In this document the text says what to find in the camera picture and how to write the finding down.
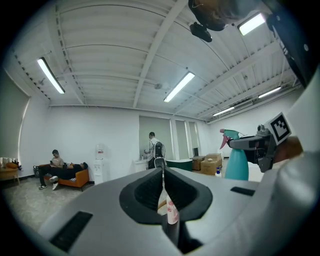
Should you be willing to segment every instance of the green table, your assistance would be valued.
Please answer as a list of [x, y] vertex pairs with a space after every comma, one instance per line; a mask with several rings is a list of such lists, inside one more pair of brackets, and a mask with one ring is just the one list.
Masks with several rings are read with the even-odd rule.
[[166, 160], [166, 165], [192, 172], [192, 159]]

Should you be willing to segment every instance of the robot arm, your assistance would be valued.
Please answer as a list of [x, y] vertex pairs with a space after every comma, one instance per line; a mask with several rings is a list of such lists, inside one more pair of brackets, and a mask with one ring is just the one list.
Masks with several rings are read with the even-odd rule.
[[230, 139], [232, 149], [244, 150], [249, 162], [259, 165], [262, 173], [272, 169], [277, 147], [291, 135], [291, 130], [280, 113], [265, 124], [260, 124], [255, 136]]

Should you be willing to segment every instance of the black camera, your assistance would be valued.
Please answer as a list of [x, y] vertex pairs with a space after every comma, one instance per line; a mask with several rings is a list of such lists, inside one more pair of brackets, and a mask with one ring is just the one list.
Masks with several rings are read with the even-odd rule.
[[196, 37], [198, 37], [208, 43], [212, 42], [212, 37], [205, 26], [195, 22], [190, 25], [190, 31], [191, 31], [192, 35], [194, 35], [194, 36], [196, 36]]

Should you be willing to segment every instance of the white ceiling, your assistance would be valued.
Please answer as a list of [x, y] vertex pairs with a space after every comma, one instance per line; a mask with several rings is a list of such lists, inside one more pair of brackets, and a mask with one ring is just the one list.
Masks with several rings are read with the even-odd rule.
[[[137, 108], [211, 121], [212, 114], [250, 102], [280, 80], [284, 88], [293, 85], [266, 24], [245, 36], [237, 24], [210, 31], [207, 43], [190, 32], [196, 19], [187, 2], [60, 0], [30, 20], [9, 54], [51, 106]], [[65, 94], [45, 78], [40, 57]], [[164, 102], [187, 70], [196, 77]], [[155, 89], [159, 83], [162, 88]]]

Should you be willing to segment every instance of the teal spray bottle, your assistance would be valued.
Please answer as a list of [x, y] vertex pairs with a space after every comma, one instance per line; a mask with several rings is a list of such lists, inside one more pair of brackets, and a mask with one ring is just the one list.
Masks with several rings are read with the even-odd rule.
[[[221, 129], [220, 133], [223, 133], [223, 141], [220, 149], [222, 149], [230, 139], [240, 139], [239, 132], [236, 130]], [[243, 149], [232, 149], [226, 167], [225, 178], [242, 181], [249, 179], [249, 166]]]

